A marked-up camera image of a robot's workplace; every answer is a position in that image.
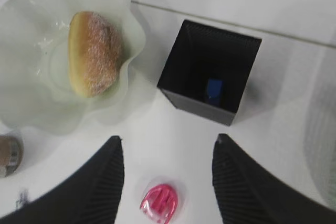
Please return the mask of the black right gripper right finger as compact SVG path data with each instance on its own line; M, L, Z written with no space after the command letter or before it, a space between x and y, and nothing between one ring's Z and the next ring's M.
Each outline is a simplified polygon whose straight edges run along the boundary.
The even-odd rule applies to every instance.
M335 223L334 210L283 183L227 134L214 145L212 183L223 223Z

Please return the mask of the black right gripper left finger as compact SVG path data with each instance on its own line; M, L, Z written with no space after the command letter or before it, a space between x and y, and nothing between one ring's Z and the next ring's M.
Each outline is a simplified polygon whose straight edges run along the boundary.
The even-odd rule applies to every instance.
M123 184L122 141L112 136L64 182L1 223L114 223Z

